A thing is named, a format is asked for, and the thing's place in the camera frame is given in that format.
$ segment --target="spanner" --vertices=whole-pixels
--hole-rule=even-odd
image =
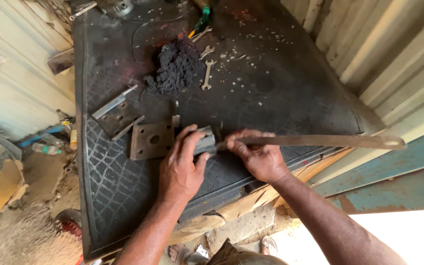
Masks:
[[[78,13],[71,15],[70,16],[70,20],[74,21],[78,16],[82,15],[83,13],[85,13],[86,11],[94,8],[95,6],[97,6],[97,2],[92,2],[90,5],[88,5],[87,7],[85,7],[84,9],[81,9],[81,11],[79,11]]]
[[[192,42],[196,42],[200,37],[204,36],[204,34],[208,33],[209,31],[212,31],[212,28],[210,26],[205,27],[203,32],[192,39]]]
[[[201,57],[199,58],[199,60],[202,60],[202,58],[204,58],[207,54],[213,51],[215,51],[215,47],[212,47],[212,48],[210,46],[205,47],[205,50],[201,53]]]
[[[212,87],[211,85],[209,85],[209,75],[211,74],[211,67],[214,63],[214,60],[205,62],[205,65],[207,65],[207,70],[205,70],[204,84],[201,86],[202,90],[205,90],[205,88],[210,89]]]

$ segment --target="foot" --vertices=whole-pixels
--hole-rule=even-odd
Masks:
[[[263,240],[261,240],[261,254],[278,256],[278,247],[273,238],[265,236]]]
[[[169,247],[168,255],[173,263],[176,263],[176,259],[178,258],[180,251],[185,247],[186,246],[184,244],[175,244]]]

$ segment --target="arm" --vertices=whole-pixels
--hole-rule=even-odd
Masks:
[[[269,137],[274,134],[243,130],[225,140],[228,149],[243,159],[254,177],[271,185],[286,200],[330,264],[405,264],[395,251],[295,178],[284,163],[279,146],[249,148],[236,141],[247,136]]]
[[[193,163],[196,143],[205,136],[197,125],[186,127],[162,161],[158,198],[138,229],[117,256],[117,265],[157,265],[174,225],[204,180],[208,153]]]

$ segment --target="person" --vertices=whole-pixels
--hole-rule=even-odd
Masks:
[[[194,164],[193,152],[196,143],[204,136],[203,132],[197,131],[195,124],[179,133],[174,147],[161,163],[156,202],[117,256],[115,264],[158,264],[180,214],[203,182],[206,161],[210,155],[201,154]],[[284,163],[279,146],[247,147],[237,141],[242,137],[260,136],[274,134],[241,130],[227,136],[225,141],[227,148],[243,160],[255,178],[271,185],[286,200],[315,238],[330,264],[405,264],[395,251],[295,178]],[[229,242],[225,242],[210,261],[191,253],[184,245],[169,247],[169,255],[176,264],[286,264],[277,257],[244,251]]]

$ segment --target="blue painted metal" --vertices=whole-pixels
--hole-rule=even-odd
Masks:
[[[328,197],[421,168],[424,168],[424,136],[410,142],[405,150],[390,151],[314,187],[314,190]]]
[[[21,140],[21,142],[18,144],[19,147],[26,147],[28,145],[30,145],[33,142],[36,142],[38,140],[40,140],[40,136],[39,134],[42,133],[58,133],[61,132],[64,129],[64,126],[60,123],[54,126],[51,126],[37,134],[33,134],[33,135],[29,135],[27,137],[25,137],[24,139]]]
[[[330,196],[328,200],[348,214],[424,210],[424,169]]]

